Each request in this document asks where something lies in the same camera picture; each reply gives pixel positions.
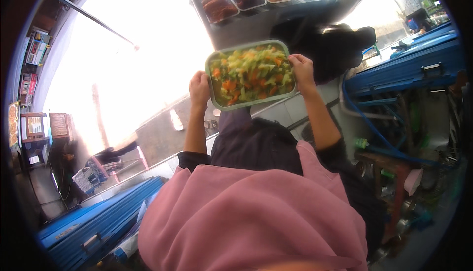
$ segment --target stir-fried vegetables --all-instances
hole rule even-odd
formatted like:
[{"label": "stir-fried vegetables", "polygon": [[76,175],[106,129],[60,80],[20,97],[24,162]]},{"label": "stir-fried vegetables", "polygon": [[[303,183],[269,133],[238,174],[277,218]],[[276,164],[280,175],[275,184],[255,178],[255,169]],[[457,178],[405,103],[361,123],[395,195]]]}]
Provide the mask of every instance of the stir-fried vegetables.
[{"label": "stir-fried vegetables", "polygon": [[285,94],[294,87],[286,54],[272,44],[219,55],[209,66],[212,84],[220,87],[215,97],[226,105]]}]

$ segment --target blue hose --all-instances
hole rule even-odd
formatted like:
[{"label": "blue hose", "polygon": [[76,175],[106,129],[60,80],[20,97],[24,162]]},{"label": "blue hose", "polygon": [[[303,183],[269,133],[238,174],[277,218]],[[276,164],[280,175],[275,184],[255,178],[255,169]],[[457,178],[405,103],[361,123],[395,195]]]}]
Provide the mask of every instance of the blue hose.
[{"label": "blue hose", "polygon": [[350,97],[348,97],[348,93],[345,87],[345,79],[346,79],[347,74],[348,74],[348,71],[346,71],[345,74],[343,75],[343,82],[341,84],[342,89],[343,89],[343,95],[345,96],[345,100],[350,104],[350,106],[352,106],[352,108],[355,111],[357,111],[361,115],[361,117],[366,122],[366,124],[370,127],[370,129],[382,140],[382,142],[387,146],[387,148],[393,153],[394,157],[401,158],[407,161],[412,161],[412,162],[422,162],[422,163],[426,163],[432,166],[441,165],[441,166],[446,166],[447,168],[450,168],[450,166],[439,163],[437,161],[426,160],[426,159],[421,159],[421,158],[405,155],[403,152],[399,151],[393,145],[391,145],[391,143],[388,142],[387,139],[384,138],[384,136],[378,131],[376,126],[374,126],[373,123],[371,123],[371,121],[363,114],[363,112],[360,109],[358,109],[358,107],[352,102]]},{"label": "blue hose", "polygon": [[363,53],[361,55],[364,55],[365,53],[369,52],[371,48],[373,48],[373,47],[370,47],[369,49],[366,49],[365,51],[363,51]]}]

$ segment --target hand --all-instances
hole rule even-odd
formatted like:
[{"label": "hand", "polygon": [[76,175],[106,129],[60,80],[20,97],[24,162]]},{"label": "hand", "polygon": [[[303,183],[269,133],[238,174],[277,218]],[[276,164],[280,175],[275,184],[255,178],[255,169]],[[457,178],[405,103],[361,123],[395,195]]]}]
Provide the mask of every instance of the hand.
[{"label": "hand", "polygon": [[291,54],[287,57],[294,67],[297,85],[302,96],[317,91],[314,81],[314,63],[301,54]]},{"label": "hand", "polygon": [[207,109],[207,101],[210,98],[209,76],[204,71],[197,71],[189,82],[189,94],[191,95],[191,110],[204,112]]}]

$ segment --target green tray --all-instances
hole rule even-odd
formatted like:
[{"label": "green tray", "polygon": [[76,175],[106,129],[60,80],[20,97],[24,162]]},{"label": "green tray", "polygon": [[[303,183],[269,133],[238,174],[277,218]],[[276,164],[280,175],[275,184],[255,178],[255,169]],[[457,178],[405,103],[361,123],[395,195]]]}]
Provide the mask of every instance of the green tray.
[{"label": "green tray", "polygon": [[[258,46],[258,45],[262,45],[262,44],[269,44],[269,43],[277,43],[279,45],[281,45],[282,49],[284,50],[284,53],[286,54],[286,57],[289,56],[289,50],[287,49],[287,46],[286,44],[282,43],[281,41],[279,40],[265,40],[265,41],[259,41],[259,42],[253,42],[253,43],[246,43],[246,44],[243,44],[243,45],[239,45],[239,46],[234,46],[234,47],[230,47],[230,48],[226,48],[226,49],[222,49],[222,50],[219,50],[220,52],[223,52],[223,53],[226,53],[226,52],[233,52],[235,50],[242,50],[242,49],[247,49],[249,47],[254,47],[254,46]],[[214,55],[218,54],[218,52],[214,52],[212,53],[211,55],[209,55],[209,57],[207,58],[207,60],[205,61],[205,72],[207,73],[207,75],[209,75],[210,77],[210,81],[211,83],[213,84],[214,83],[214,80],[212,79],[212,74],[210,73],[210,67],[209,67],[209,61],[210,59],[212,59],[214,57]],[[254,101],[251,101],[251,102],[241,102],[241,103],[236,103],[234,105],[231,105],[231,106],[222,106],[220,105],[216,100],[215,100],[215,94],[213,92],[213,85],[210,86],[210,99],[212,100],[212,104],[219,110],[222,110],[222,111],[231,111],[231,110],[235,110],[235,109],[239,109],[239,108],[244,108],[244,107],[248,107],[248,106],[252,106],[254,104],[259,104],[259,103],[263,103],[263,102],[270,102],[270,101],[274,101],[274,100],[279,100],[281,98],[286,98],[286,97],[292,97],[296,94],[297,92],[297,81],[296,81],[296,78],[295,78],[295,75],[293,75],[293,78],[294,78],[294,88],[291,92],[288,92],[286,94],[283,94],[283,95],[276,95],[276,96],[272,96],[272,97],[267,97],[267,98],[264,98],[264,99],[256,99]]]}]

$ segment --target pole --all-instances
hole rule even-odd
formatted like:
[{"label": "pole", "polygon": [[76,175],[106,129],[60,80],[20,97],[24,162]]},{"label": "pole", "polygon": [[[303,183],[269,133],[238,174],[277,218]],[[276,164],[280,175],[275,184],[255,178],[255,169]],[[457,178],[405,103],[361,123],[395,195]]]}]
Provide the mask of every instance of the pole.
[{"label": "pole", "polygon": [[127,41],[128,43],[130,43],[131,45],[133,45],[135,47],[136,50],[138,50],[137,48],[139,48],[138,46],[136,46],[133,42],[131,42],[130,40],[128,40],[127,38],[123,37],[122,35],[118,34],[116,31],[114,31],[111,27],[107,26],[106,24],[104,24],[102,21],[98,20],[97,18],[95,18],[93,15],[91,15],[90,13],[86,12],[84,9],[80,8],[79,6],[75,5],[73,2],[69,1],[69,0],[58,0],[64,4],[67,4],[68,6],[72,7],[74,10],[76,10],[77,12],[79,12],[80,14],[83,14],[85,15],[86,17],[88,17],[89,19],[93,20],[94,22],[98,23],[99,25],[103,26],[105,29],[109,30],[110,32],[114,33],[115,35],[117,35],[118,37],[122,38],[123,40]]}]

